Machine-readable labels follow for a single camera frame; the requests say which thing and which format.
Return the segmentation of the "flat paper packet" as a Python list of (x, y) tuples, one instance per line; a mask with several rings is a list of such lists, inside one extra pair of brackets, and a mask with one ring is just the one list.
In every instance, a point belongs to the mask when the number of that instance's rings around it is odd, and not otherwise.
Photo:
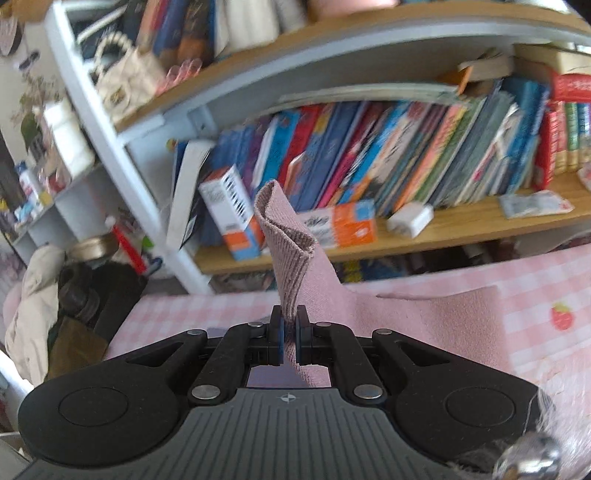
[(507, 219), (562, 215), (574, 210), (569, 200), (551, 190), (529, 195), (507, 194), (499, 198), (499, 203)]

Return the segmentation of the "row of leaning books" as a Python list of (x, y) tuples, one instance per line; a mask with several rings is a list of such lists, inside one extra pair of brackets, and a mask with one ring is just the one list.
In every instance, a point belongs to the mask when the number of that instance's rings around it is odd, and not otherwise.
[(175, 146), (167, 239), (177, 247), (199, 230), (205, 245), (228, 241), (219, 181), (249, 198), (276, 181), (311, 215), (345, 206), (384, 218), (413, 203), (447, 209), (512, 194), (532, 173), (550, 95), (509, 76), (480, 96), (394, 84), (284, 98), (214, 140)]

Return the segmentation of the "purple and pink sweater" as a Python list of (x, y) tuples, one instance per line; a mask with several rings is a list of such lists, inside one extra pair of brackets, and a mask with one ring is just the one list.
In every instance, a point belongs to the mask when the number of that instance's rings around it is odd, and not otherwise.
[(325, 250), (297, 218), (276, 181), (256, 195), (254, 213), (273, 258), (287, 344), (283, 366), (254, 368), (250, 386), (329, 386), (329, 375), (321, 367), (297, 365), (294, 320), (300, 306), (314, 323), (342, 324), (363, 337), (388, 328), (497, 370), (514, 371), (497, 287), (432, 298), (358, 293), (339, 281)]

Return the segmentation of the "red dictionary books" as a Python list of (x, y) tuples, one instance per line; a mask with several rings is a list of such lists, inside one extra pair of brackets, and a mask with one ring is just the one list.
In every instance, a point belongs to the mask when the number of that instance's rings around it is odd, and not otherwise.
[(590, 161), (590, 76), (543, 69), (550, 96), (534, 162), (533, 186), (545, 190), (563, 173)]

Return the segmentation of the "cream jacket pile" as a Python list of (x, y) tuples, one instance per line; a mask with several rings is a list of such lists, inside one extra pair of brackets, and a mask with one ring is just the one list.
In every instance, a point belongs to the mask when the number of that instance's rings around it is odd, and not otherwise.
[(5, 347), (19, 375), (40, 385), (49, 370), (48, 336), (58, 318), (58, 277), (65, 251), (48, 244), (32, 255), (20, 284), (16, 311), (7, 326)]

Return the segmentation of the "white and orange tall box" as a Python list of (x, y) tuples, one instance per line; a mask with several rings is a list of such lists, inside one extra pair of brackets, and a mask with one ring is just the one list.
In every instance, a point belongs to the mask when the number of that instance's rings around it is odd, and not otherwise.
[(236, 261), (259, 257), (263, 231), (235, 165), (211, 172), (198, 191), (232, 257)]

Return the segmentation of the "white and orange flat box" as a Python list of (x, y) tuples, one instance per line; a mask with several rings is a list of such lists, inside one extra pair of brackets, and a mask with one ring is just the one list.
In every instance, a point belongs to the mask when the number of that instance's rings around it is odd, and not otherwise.
[(297, 218), (325, 249), (366, 245), (378, 238), (373, 200), (301, 212)]

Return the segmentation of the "white charger block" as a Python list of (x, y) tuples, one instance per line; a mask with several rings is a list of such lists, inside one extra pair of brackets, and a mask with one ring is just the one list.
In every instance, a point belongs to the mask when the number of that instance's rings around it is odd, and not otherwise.
[(429, 204), (410, 202), (394, 213), (386, 223), (390, 233), (414, 239), (434, 219), (434, 209)]

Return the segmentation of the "pink checked tablecloth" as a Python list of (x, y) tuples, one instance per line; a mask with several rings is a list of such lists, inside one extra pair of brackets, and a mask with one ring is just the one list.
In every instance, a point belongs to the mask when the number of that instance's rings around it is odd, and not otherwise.
[[(353, 284), (372, 296), (442, 297), (497, 287), (514, 374), (555, 401), (567, 432), (590, 432), (590, 248), (587, 245), (503, 263)], [(113, 358), (197, 328), (212, 337), (259, 321), (280, 302), (274, 291), (148, 295), (134, 306), (106, 356)]]

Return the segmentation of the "brown cloth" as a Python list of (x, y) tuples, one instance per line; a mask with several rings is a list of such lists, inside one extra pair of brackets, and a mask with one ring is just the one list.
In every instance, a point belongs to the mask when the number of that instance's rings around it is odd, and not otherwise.
[(100, 363), (108, 341), (76, 319), (63, 317), (52, 333), (48, 373), (51, 380)]

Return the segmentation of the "white wooden bookshelf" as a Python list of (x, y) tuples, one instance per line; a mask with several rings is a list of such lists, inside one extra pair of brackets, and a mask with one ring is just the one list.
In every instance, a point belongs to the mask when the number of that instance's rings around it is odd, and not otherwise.
[(57, 1), (44, 25), (61, 77), (100, 160), (120, 195), (175, 278), (205, 293), (205, 255), (165, 244), (171, 139), (213, 137), (273, 106), (281, 96), (341, 85), (427, 80), (490, 47), (524, 41), (586, 45), (590, 24), (576, 14), (533, 5), (445, 1), (403, 5), (322, 20), (273, 44), (239, 52), (181, 83), (130, 118), (114, 124), (83, 64), (71, 28), (96, 2)]

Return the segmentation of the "brass bowl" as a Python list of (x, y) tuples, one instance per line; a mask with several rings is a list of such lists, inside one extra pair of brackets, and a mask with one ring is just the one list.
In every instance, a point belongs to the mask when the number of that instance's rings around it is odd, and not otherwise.
[(87, 238), (67, 250), (71, 261), (91, 262), (103, 260), (117, 252), (119, 243), (113, 233)]

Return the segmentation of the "cream quilted handbag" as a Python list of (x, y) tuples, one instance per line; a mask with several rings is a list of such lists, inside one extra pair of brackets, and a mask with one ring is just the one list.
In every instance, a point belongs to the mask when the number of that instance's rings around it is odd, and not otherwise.
[[(122, 57), (110, 66), (103, 63), (108, 47), (117, 47)], [(94, 55), (96, 90), (104, 110), (116, 124), (150, 102), (164, 81), (164, 70), (150, 50), (138, 49), (121, 32), (106, 35)]]

